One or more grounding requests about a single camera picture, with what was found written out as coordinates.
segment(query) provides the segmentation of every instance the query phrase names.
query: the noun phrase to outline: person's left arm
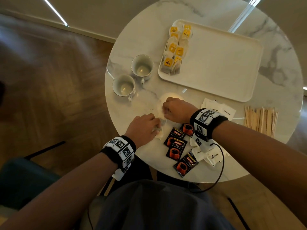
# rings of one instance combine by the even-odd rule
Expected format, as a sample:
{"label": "person's left arm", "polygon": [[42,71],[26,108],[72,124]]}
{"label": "person's left arm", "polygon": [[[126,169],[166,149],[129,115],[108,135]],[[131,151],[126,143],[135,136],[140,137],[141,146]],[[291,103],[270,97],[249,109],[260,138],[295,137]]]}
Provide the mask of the person's left arm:
{"label": "person's left arm", "polygon": [[[151,141],[161,123],[153,114],[137,116],[129,125],[124,139],[135,150]],[[52,184],[19,212],[11,216],[0,230],[71,229],[109,177],[122,162],[110,156],[110,148],[95,155]]]}

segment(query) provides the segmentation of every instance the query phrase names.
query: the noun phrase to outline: baseboard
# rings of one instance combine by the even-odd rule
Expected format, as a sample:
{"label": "baseboard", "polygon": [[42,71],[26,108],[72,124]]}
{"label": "baseboard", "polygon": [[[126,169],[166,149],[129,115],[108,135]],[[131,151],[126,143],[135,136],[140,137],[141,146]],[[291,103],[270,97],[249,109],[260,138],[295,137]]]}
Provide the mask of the baseboard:
{"label": "baseboard", "polygon": [[30,22],[36,22],[36,23],[41,23],[41,24],[45,24],[48,26],[52,26],[52,27],[56,27],[59,29],[63,29],[63,30],[67,30],[67,31],[71,31],[77,34],[81,34],[81,35],[85,35],[85,36],[89,36],[92,38],[97,38],[106,42],[111,42],[111,43],[115,43],[116,38],[113,37],[108,37],[102,34],[97,34],[94,32],[90,32],[90,31],[86,31],[86,30],[82,30],[82,29],[78,29],[78,28],[73,28],[73,27],[66,27],[63,23],[59,23],[59,22],[55,22],[49,19],[43,19],[43,18],[38,18],[35,16],[31,16],[31,15],[26,15],[26,14],[22,14],[16,11],[11,11],[11,10],[6,10],[6,9],[2,9],[0,8],[0,14],[4,14],[4,15],[8,15],[8,16],[12,16],[15,18],[19,18],[19,19],[24,19]]}

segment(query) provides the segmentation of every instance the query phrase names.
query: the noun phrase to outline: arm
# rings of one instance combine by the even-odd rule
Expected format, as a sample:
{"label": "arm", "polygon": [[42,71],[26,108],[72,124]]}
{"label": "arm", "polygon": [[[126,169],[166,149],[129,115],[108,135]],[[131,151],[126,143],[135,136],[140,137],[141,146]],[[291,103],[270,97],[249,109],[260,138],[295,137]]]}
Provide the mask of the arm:
{"label": "arm", "polygon": [[[153,114],[136,116],[125,136],[130,139],[130,144],[135,144],[132,147],[136,150],[156,136],[158,131],[153,131],[156,126],[161,127],[161,123]],[[1,225],[0,230],[71,229],[122,163],[113,162],[116,158],[108,154],[110,148],[105,147],[102,152],[44,190]]]}
{"label": "arm", "polygon": [[[199,109],[183,100],[168,98],[163,104],[163,111],[165,117],[174,122],[189,123],[191,116],[195,116]],[[228,120],[211,131],[212,139],[270,189],[307,226],[307,156],[273,138]]]}

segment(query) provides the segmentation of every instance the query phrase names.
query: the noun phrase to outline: red mug graphic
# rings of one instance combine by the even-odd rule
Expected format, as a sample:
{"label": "red mug graphic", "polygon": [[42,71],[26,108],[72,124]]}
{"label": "red mug graphic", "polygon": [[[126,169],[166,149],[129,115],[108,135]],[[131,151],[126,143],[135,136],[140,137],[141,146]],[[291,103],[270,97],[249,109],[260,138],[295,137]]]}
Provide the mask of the red mug graphic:
{"label": "red mug graphic", "polygon": [[177,170],[179,171],[179,173],[181,173],[181,175],[185,175],[187,169],[188,169],[187,165],[183,162],[180,162],[177,166]]}
{"label": "red mug graphic", "polygon": [[191,124],[186,123],[183,125],[182,131],[187,135],[193,135],[193,126]]}
{"label": "red mug graphic", "polygon": [[169,151],[169,156],[175,160],[179,159],[180,151],[176,148],[171,148]]}
{"label": "red mug graphic", "polygon": [[167,146],[171,146],[172,142],[173,142],[174,138],[173,137],[170,137],[167,141]]}

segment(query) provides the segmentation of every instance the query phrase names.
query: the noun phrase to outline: forearm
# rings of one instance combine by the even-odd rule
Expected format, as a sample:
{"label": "forearm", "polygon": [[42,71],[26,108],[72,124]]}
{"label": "forearm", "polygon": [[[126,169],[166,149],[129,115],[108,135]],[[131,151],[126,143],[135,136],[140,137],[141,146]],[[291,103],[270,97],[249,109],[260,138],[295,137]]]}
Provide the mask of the forearm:
{"label": "forearm", "polygon": [[0,229],[70,229],[117,169],[99,153],[63,176]]}
{"label": "forearm", "polygon": [[230,121],[216,127],[212,137],[249,173],[278,196],[301,221],[307,219],[305,155],[264,134]]}

